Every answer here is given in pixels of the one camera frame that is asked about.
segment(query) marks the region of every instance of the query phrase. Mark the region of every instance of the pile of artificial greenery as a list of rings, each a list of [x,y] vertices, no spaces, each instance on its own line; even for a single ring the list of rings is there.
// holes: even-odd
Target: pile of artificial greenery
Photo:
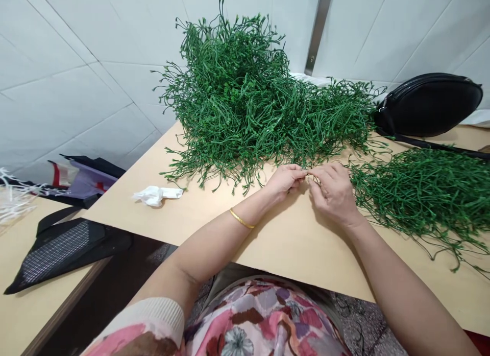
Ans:
[[[395,154],[389,162],[351,164],[350,170],[357,205],[380,225],[439,246],[434,254],[427,251],[431,259],[442,251],[452,252],[456,272],[460,262],[467,262],[464,252],[490,255],[480,236],[490,231],[487,161],[413,148]],[[488,278],[489,271],[468,264]]]
[[[261,185],[259,171],[266,161],[310,167],[347,145],[368,153],[384,144],[369,140],[372,100],[379,94],[372,83],[332,79],[330,86],[318,88],[296,80],[281,48],[284,36],[268,25],[268,16],[229,22],[223,3],[219,0],[219,15],[210,22],[176,20],[185,33],[180,53],[187,66],[164,67],[160,102],[175,111],[185,144],[183,151],[167,148],[180,159],[161,174],[173,182],[198,175],[201,188],[211,178],[219,178],[218,187],[231,179],[233,192],[243,182],[245,195],[256,179]],[[479,232],[490,228],[487,163],[412,149],[390,162],[350,168],[357,204],[385,227],[431,244],[427,238],[437,239],[440,251],[456,256],[453,271],[465,261],[465,245],[489,254],[479,239]]]
[[[259,179],[268,160],[276,164],[318,164],[346,145],[369,150],[373,129],[372,99],[379,94],[372,83],[336,82],[318,88],[294,79],[280,48],[284,36],[268,25],[268,16],[224,17],[208,22],[182,23],[181,45],[187,66],[171,62],[160,81],[160,97],[173,108],[184,127],[184,151],[162,173],[176,182],[183,176],[206,180],[230,178],[235,188],[243,181],[245,195]]]

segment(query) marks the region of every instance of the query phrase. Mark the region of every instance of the crumpled tissue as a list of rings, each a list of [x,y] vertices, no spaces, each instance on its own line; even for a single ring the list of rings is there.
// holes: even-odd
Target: crumpled tissue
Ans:
[[[179,199],[184,191],[171,187],[148,186],[145,190],[135,193],[133,199],[141,200],[149,206],[162,206],[162,199]]]

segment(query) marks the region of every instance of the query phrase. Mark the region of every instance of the gold bangle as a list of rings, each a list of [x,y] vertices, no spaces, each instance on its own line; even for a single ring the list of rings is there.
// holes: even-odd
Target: gold bangle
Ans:
[[[251,225],[248,225],[247,223],[245,223],[245,222],[244,222],[244,221],[243,221],[243,220],[242,220],[242,219],[241,219],[239,216],[237,216],[237,215],[235,214],[235,212],[233,211],[233,209],[232,209],[232,208],[230,208],[230,213],[231,213],[231,215],[232,215],[233,217],[235,217],[235,218],[236,218],[236,220],[237,220],[238,222],[240,222],[240,223],[241,223],[243,226],[245,226],[246,228],[252,229],[252,228],[254,228],[254,227],[255,227],[255,226],[251,226]]]

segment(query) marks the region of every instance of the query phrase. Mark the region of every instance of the sleeve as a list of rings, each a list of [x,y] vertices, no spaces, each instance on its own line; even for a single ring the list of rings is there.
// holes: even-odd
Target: sleeve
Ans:
[[[82,356],[184,353],[184,312],[173,300],[148,298],[121,311]]]

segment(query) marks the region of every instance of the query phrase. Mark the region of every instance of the zipper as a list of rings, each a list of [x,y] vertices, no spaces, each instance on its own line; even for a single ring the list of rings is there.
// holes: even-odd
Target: zipper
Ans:
[[[386,98],[388,98],[390,102],[396,102],[399,98],[406,95],[413,89],[418,88],[420,85],[431,83],[433,81],[460,81],[472,83],[470,78],[459,75],[445,73],[423,74],[403,83],[397,89],[388,94]]]

